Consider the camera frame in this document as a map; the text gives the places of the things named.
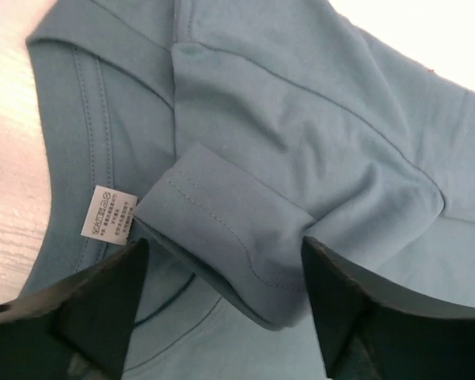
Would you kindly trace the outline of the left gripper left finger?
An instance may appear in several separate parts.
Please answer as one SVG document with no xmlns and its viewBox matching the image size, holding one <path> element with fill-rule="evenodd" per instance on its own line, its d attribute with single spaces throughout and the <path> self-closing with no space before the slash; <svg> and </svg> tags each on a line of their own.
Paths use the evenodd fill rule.
<svg viewBox="0 0 475 380">
<path fill-rule="evenodd" d="M 120 379 L 148 260 L 140 239 L 0 304 L 0 379 Z"/>
</svg>

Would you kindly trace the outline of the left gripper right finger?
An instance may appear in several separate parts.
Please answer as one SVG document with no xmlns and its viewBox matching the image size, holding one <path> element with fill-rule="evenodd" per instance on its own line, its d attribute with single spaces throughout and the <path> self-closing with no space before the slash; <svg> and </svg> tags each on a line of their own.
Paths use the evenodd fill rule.
<svg viewBox="0 0 475 380">
<path fill-rule="evenodd" d="M 475 308 L 402 287 L 313 237 L 302 265 L 331 379 L 475 379 Z"/>
</svg>

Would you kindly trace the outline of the blue-grey t shirt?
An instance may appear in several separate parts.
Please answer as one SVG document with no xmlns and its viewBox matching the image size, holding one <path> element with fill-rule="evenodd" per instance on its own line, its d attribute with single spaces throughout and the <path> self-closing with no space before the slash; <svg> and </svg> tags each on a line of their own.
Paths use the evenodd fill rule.
<svg viewBox="0 0 475 380">
<path fill-rule="evenodd" d="M 475 306 L 475 92 L 327 1 L 59 1 L 28 38 L 51 178 L 29 294 L 150 259 L 126 379 L 322 379 L 301 240 Z"/>
</svg>

